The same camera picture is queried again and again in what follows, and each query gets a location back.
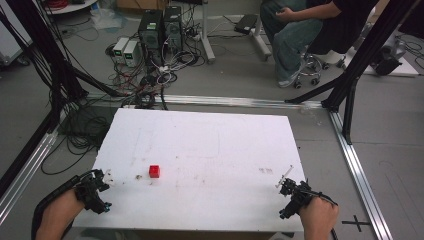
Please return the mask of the white panel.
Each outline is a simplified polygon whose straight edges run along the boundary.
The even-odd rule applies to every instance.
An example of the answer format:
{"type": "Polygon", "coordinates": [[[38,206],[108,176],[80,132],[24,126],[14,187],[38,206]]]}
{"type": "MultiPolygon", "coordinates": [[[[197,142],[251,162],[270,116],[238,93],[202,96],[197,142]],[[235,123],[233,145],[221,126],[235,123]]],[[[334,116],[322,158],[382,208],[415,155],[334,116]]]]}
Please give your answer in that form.
{"type": "MultiPolygon", "coordinates": [[[[19,21],[12,22],[11,24],[28,44],[32,44],[32,39],[19,21]]],[[[6,29],[4,24],[0,22],[0,65],[10,65],[22,53],[23,50],[18,45],[16,39],[6,29]]]]}

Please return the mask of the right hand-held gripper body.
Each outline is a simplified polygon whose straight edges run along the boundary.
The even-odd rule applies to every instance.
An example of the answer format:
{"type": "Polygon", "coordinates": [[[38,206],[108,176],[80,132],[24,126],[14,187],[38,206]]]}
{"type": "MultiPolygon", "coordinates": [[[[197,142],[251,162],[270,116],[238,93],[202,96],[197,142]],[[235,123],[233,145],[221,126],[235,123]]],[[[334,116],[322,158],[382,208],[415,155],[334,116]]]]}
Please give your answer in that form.
{"type": "Polygon", "coordinates": [[[280,190],[283,196],[290,195],[289,203],[279,211],[281,219],[289,219],[294,214],[298,214],[299,210],[309,204],[312,198],[311,187],[305,181],[301,181],[299,185],[292,179],[286,178],[280,190]]]}

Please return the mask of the aluminium floor rail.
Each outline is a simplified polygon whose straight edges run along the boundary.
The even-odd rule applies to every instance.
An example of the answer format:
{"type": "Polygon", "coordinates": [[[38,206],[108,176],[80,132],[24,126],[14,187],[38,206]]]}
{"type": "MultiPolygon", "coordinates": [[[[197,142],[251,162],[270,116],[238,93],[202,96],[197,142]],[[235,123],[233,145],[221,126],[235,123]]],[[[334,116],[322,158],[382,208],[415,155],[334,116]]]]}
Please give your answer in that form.
{"type": "Polygon", "coordinates": [[[9,213],[25,191],[37,169],[40,167],[42,160],[50,152],[57,138],[57,133],[47,133],[35,145],[35,149],[31,151],[27,158],[27,162],[18,172],[17,177],[12,181],[5,195],[0,199],[0,226],[7,219],[9,213]]]}
{"type": "Polygon", "coordinates": [[[303,103],[286,103],[283,100],[265,100],[238,97],[214,97],[214,96],[189,96],[189,95],[164,95],[155,97],[156,104],[165,105],[198,105],[198,106],[221,106],[241,108],[264,108],[264,109],[322,109],[319,101],[305,101],[303,103]]]}
{"type": "Polygon", "coordinates": [[[342,119],[338,113],[330,113],[336,136],[340,143],[348,169],[365,207],[373,232],[377,240],[394,240],[386,220],[380,210],[379,204],[374,196],[373,190],[361,165],[360,159],[352,144],[349,144],[342,135],[342,119]]]}

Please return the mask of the round white table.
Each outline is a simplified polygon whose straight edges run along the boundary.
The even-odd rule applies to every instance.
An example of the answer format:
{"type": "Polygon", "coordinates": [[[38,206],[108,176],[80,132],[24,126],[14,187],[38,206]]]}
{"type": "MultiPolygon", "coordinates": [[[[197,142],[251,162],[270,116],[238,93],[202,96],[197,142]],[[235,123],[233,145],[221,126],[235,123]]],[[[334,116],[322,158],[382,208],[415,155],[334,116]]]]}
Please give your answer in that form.
{"type": "Polygon", "coordinates": [[[49,15],[58,15],[82,10],[97,2],[98,0],[44,0],[42,7],[49,15]]]}

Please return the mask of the white power supply unit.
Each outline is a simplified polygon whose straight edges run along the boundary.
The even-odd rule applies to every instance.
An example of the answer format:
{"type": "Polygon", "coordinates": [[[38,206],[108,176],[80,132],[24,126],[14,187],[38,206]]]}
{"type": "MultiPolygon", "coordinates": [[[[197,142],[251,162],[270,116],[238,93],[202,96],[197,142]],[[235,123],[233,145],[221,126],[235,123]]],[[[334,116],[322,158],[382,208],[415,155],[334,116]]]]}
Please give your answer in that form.
{"type": "Polygon", "coordinates": [[[126,48],[128,41],[129,41],[128,37],[121,37],[112,49],[114,60],[119,64],[125,63],[124,50],[126,48]]]}
{"type": "Polygon", "coordinates": [[[125,63],[128,67],[136,67],[140,62],[138,42],[130,40],[124,50],[125,63]]]}

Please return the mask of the person's left hand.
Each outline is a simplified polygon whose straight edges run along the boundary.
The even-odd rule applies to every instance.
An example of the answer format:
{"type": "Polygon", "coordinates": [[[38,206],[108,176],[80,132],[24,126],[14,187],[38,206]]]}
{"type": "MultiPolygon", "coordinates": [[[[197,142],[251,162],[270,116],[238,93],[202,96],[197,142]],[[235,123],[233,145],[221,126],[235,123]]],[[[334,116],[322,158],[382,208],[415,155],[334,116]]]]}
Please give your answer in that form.
{"type": "Polygon", "coordinates": [[[61,240],[65,230],[84,208],[73,189],[61,194],[44,210],[35,240],[61,240]]]}

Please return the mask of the person's right hand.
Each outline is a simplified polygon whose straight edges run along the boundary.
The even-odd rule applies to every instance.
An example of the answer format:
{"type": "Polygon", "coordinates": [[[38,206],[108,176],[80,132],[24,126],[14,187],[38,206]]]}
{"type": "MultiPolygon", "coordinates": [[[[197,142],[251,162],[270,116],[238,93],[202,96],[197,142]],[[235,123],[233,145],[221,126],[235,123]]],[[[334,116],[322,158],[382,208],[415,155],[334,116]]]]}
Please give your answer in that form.
{"type": "Polygon", "coordinates": [[[304,228],[304,240],[328,240],[336,224],[339,206],[319,197],[314,197],[307,206],[299,210],[304,228]]]}

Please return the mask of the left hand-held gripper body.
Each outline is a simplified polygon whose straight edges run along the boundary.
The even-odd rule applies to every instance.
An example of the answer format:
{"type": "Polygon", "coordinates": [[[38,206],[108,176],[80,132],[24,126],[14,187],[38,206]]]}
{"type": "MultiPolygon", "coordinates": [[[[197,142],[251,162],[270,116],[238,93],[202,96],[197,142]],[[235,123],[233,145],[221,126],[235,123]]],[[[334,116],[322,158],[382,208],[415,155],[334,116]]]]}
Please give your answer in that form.
{"type": "Polygon", "coordinates": [[[79,177],[79,182],[75,186],[76,197],[84,203],[86,210],[92,210],[97,214],[108,212],[112,206],[109,202],[104,202],[99,193],[108,190],[110,186],[103,181],[102,170],[94,169],[84,173],[79,177]]]}

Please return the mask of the black computer tower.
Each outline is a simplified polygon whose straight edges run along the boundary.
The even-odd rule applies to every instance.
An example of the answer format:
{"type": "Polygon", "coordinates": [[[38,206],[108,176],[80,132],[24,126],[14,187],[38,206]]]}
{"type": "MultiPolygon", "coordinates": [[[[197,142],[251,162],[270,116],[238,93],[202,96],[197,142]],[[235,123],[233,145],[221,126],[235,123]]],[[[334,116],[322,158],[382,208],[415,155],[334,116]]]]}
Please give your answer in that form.
{"type": "Polygon", "coordinates": [[[180,6],[167,6],[164,11],[165,42],[174,53],[182,50],[181,13],[180,6]]]}
{"type": "Polygon", "coordinates": [[[163,27],[163,12],[161,10],[148,9],[143,12],[138,34],[147,66],[162,64],[163,27]]]}

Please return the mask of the white desk leg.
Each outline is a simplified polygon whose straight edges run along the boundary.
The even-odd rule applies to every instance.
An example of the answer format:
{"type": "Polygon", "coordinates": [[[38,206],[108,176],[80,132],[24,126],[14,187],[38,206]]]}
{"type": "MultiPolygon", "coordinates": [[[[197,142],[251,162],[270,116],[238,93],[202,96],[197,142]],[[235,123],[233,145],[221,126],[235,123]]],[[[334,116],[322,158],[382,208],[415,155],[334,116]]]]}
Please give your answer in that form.
{"type": "Polygon", "coordinates": [[[207,63],[212,64],[215,62],[216,57],[213,52],[212,46],[208,39],[208,0],[201,0],[202,4],[202,31],[201,41],[206,54],[207,63]]]}
{"type": "Polygon", "coordinates": [[[261,30],[262,21],[260,16],[257,16],[255,27],[250,30],[250,35],[252,36],[252,39],[260,52],[261,59],[263,61],[267,61],[272,56],[272,53],[261,37],[261,30]]]}

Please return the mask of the black device on white board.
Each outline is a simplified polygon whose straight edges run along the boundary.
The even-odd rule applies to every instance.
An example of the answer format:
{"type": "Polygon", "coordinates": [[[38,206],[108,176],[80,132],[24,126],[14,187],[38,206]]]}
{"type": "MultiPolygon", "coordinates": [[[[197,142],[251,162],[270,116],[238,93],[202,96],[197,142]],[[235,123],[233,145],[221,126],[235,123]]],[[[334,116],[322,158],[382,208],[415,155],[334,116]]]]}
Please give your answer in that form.
{"type": "Polygon", "coordinates": [[[418,72],[405,60],[406,42],[391,34],[364,73],[375,76],[415,77],[418,72]]]}

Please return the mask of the clear plastic bag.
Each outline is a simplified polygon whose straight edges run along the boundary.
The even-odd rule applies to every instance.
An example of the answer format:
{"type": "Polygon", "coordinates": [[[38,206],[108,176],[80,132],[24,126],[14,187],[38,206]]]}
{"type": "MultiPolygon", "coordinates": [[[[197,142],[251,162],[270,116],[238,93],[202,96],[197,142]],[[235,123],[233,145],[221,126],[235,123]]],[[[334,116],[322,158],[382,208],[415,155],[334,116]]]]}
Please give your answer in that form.
{"type": "Polygon", "coordinates": [[[96,30],[117,31],[122,29],[127,19],[112,9],[93,9],[90,11],[93,27],[96,30]]]}

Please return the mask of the chrome swivel stool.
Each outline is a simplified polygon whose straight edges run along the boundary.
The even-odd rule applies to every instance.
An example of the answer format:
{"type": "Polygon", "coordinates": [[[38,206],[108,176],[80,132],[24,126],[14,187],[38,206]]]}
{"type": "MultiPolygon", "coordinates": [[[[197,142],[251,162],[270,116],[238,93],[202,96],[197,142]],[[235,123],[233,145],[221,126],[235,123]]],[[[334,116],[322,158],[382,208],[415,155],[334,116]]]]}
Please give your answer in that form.
{"type": "Polygon", "coordinates": [[[345,59],[345,54],[340,54],[334,51],[329,51],[325,55],[305,53],[302,56],[302,67],[293,84],[294,88],[299,89],[302,87],[302,77],[310,77],[311,84],[313,86],[318,85],[320,83],[321,72],[323,70],[327,70],[331,65],[345,69],[345,59]]]}

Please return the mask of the cardboard box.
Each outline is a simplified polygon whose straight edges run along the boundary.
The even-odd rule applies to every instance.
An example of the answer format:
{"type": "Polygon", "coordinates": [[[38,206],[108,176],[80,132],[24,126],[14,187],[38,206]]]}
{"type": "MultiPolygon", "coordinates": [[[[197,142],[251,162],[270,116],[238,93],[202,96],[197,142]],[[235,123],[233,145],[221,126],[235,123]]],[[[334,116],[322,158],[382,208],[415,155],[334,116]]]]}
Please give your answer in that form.
{"type": "Polygon", "coordinates": [[[169,0],[116,0],[120,9],[164,9],[169,0]]]}

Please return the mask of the black flat case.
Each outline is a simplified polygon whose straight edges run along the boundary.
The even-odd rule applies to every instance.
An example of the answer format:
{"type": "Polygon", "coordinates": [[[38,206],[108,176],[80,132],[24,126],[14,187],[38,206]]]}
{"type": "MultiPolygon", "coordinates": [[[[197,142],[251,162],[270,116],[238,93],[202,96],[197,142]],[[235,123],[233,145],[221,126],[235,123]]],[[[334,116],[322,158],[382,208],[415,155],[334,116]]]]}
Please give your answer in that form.
{"type": "Polygon", "coordinates": [[[255,28],[258,16],[256,14],[244,15],[235,25],[234,31],[249,35],[251,30],[255,28]]]}

